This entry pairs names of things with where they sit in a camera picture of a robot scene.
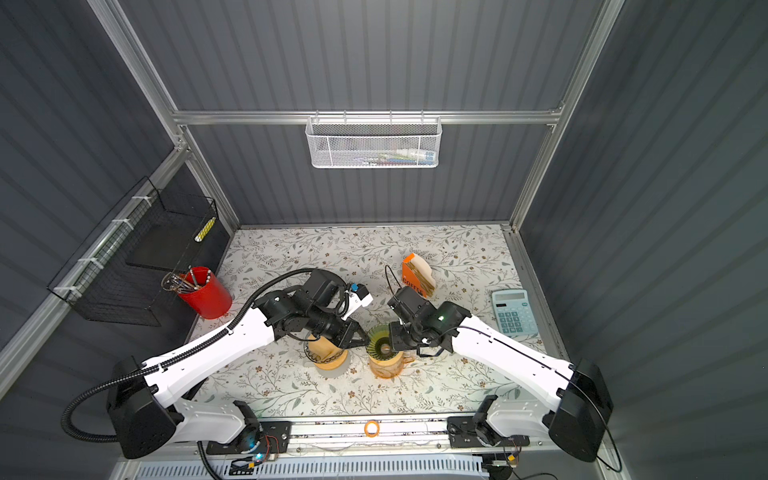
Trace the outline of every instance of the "white mesh basket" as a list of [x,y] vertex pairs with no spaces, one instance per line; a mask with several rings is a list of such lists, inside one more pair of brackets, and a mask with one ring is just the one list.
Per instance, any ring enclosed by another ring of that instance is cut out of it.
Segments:
[[310,118],[306,140],[317,168],[434,168],[442,125],[327,124]]

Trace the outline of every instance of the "metal beam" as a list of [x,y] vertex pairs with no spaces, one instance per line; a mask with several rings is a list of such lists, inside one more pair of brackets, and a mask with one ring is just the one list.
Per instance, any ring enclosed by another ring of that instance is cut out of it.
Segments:
[[[189,150],[185,144],[174,148],[149,177],[150,181],[144,182],[144,185],[134,194],[134,198],[131,198],[114,218],[127,217],[136,208],[137,204],[143,201],[136,197],[144,197],[151,193],[154,189],[152,184],[157,188],[165,187],[179,168],[184,165],[188,155]],[[115,222],[110,222],[101,235],[86,250],[83,257],[92,257],[104,245],[109,236],[112,235],[117,225]],[[60,286],[68,285],[73,278],[79,275],[83,266],[82,262],[76,263],[64,276]],[[59,299],[53,293],[49,294],[29,319],[27,319],[21,329],[5,345],[5,348],[0,352],[0,399],[22,374],[27,365],[32,361],[32,358],[37,354],[45,341],[48,340],[48,337],[56,330],[56,327],[67,316],[69,311],[70,306],[66,302]]]
[[541,150],[531,167],[531,173],[525,181],[523,191],[520,194],[517,205],[515,205],[515,210],[512,212],[512,216],[509,219],[509,223],[515,231],[520,229],[520,226],[522,226],[523,221],[525,220],[525,216],[528,214],[528,210],[531,208],[531,204],[541,185],[541,181],[544,180],[544,175],[547,173],[549,164],[552,162],[554,154],[558,151],[565,129],[568,128],[568,125],[571,123],[571,118],[573,117],[576,106],[581,100],[581,95],[584,93],[589,77],[594,70],[595,64],[598,62],[600,53],[603,51],[605,42],[608,40],[608,35],[611,33],[614,23],[616,23],[616,19],[623,6],[624,0],[603,1],[600,13],[594,21],[587,44],[584,46],[581,57],[576,64],[573,77],[571,77],[571,81],[568,84],[568,89],[565,91],[560,121],[552,128],[551,133],[545,138]]
[[187,162],[187,167],[200,185],[204,195],[216,201],[220,212],[221,222],[230,235],[237,230],[240,220],[235,214],[227,195],[216,180],[213,171],[197,146],[192,133],[180,127],[172,113],[177,110],[174,99],[165,88],[165,84],[152,64],[147,51],[141,44],[136,31],[125,15],[118,0],[88,0],[88,4],[96,14],[96,18],[104,27],[115,48],[120,53],[128,70],[134,76],[141,91],[163,125],[166,133],[175,144],[190,145],[195,158]]
[[252,124],[304,125],[320,123],[547,124],[560,120],[559,111],[175,111],[180,125]]

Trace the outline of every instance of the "floral tablecloth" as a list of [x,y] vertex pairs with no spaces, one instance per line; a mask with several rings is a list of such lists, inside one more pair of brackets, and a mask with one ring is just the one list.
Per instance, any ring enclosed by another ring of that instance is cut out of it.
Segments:
[[[363,328],[391,322],[396,317],[386,305],[391,294],[384,266],[389,264],[399,274],[402,259],[411,252],[432,267],[437,289],[431,301],[436,306],[451,300],[491,326],[495,326],[491,292],[520,287],[498,225],[239,230],[218,275],[233,294],[232,308],[219,319],[201,319],[192,338],[231,320],[267,280],[307,266],[332,270],[369,288],[372,305],[353,314]],[[276,288],[305,279],[297,276]],[[516,339],[544,352],[538,336]],[[532,398],[487,366],[447,352],[417,359],[387,380],[371,373],[364,349],[350,354],[349,370],[326,379],[313,366],[304,366],[302,344],[286,337],[211,375],[194,400],[239,399],[258,416],[281,417],[460,412],[477,409],[490,394]]]

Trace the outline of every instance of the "calculator screen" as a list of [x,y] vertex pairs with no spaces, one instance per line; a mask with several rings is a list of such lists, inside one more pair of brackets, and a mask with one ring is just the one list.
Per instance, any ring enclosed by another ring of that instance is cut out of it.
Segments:
[[496,300],[520,300],[524,299],[524,293],[506,293],[505,295],[497,295]]

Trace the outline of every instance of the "black wire basket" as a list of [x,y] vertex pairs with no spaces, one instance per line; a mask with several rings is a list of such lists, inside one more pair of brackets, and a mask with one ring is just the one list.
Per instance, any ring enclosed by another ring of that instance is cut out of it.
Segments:
[[159,326],[191,311],[176,293],[163,290],[161,281],[169,271],[200,264],[206,233],[218,221],[216,202],[156,189],[138,200],[124,219],[112,220],[92,254],[74,255],[48,284],[85,319]]

